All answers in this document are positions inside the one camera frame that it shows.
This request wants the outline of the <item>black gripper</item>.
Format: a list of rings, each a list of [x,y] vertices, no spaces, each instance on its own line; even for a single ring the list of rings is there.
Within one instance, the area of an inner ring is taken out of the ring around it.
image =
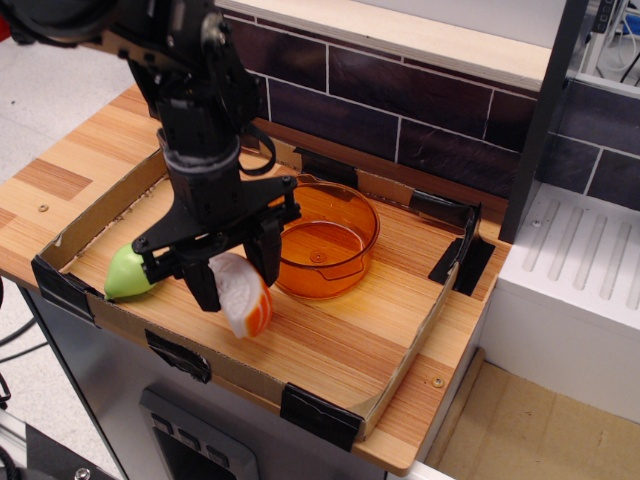
[[[174,200],[167,214],[133,242],[151,283],[184,278],[199,307],[219,312],[209,259],[238,245],[265,284],[279,277],[284,225],[300,217],[292,176],[241,178],[240,148],[208,157],[162,153]]]

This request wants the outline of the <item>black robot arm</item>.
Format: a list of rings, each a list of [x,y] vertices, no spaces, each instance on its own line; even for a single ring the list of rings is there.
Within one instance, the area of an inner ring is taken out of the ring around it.
[[[90,47],[125,60],[161,126],[174,193],[169,212],[133,243],[150,282],[183,280],[200,308],[220,301],[209,261],[242,246],[267,284],[278,278],[281,234],[300,215],[296,180],[241,164],[240,137],[255,125],[258,79],[211,1],[5,1],[2,17],[28,39]]]

